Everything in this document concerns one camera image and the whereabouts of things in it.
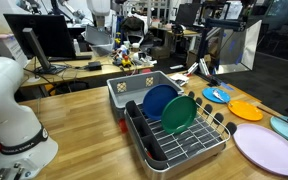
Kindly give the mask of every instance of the pink plate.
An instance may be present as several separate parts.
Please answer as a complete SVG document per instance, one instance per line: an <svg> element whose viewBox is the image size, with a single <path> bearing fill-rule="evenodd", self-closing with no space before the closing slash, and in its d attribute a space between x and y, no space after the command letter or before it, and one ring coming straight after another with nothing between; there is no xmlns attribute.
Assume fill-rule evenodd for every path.
<svg viewBox="0 0 288 180"><path fill-rule="evenodd" d="M240 124L233 135L238 149L259 167L288 176L288 141L254 124Z"/></svg>

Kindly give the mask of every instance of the green plate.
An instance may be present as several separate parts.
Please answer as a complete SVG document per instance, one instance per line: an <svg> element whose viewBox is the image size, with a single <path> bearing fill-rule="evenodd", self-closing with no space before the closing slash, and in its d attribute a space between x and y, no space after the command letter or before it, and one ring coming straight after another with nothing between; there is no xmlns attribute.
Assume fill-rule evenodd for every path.
<svg viewBox="0 0 288 180"><path fill-rule="evenodd" d="M167 133L181 133L193 122L197 105L189 96L179 96L169 102L162 114L162 127Z"/></svg>

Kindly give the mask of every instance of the orange plate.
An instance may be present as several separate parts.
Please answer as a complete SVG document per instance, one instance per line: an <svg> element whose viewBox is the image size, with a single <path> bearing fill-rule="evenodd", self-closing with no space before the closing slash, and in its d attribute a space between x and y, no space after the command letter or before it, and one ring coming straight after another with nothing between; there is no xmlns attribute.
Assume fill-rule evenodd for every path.
<svg viewBox="0 0 288 180"><path fill-rule="evenodd" d="M259 121L263 118L262 112L257 107L245 101L231 100L228 109L235 115L250 121Z"/></svg>

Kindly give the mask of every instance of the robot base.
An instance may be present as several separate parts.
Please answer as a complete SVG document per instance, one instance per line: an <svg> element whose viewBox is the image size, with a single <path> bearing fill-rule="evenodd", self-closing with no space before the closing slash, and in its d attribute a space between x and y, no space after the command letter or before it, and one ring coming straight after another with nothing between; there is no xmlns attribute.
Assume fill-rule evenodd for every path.
<svg viewBox="0 0 288 180"><path fill-rule="evenodd" d="M32 179L55 157L58 151L57 143L48 137L34 148L16 155L4 155L0 153L0 170L6 169L3 179Z"/></svg>

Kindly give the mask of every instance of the computer monitor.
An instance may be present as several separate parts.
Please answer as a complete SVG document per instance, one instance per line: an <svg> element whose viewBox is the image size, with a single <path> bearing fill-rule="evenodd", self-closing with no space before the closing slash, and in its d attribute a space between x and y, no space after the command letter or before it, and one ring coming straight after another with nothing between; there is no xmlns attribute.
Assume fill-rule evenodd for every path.
<svg viewBox="0 0 288 180"><path fill-rule="evenodd" d="M48 62L48 57L75 58L75 49L64 16L4 14L15 38L28 57L37 56L42 67L40 74L56 74L66 66Z"/></svg>
<svg viewBox="0 0 288 180"><path fill-rule="evenodd" d="M178 8L175 23L193 26L200 4L181 4Z"/></svg>
<svg viewBox="0 0 288 180"><path fill-rule="evenodd" d="M27 56L34 56L35 54L23 34L24 28L33 29L45 56L76 56L64 16L4 14L4 17Z"/></svg>

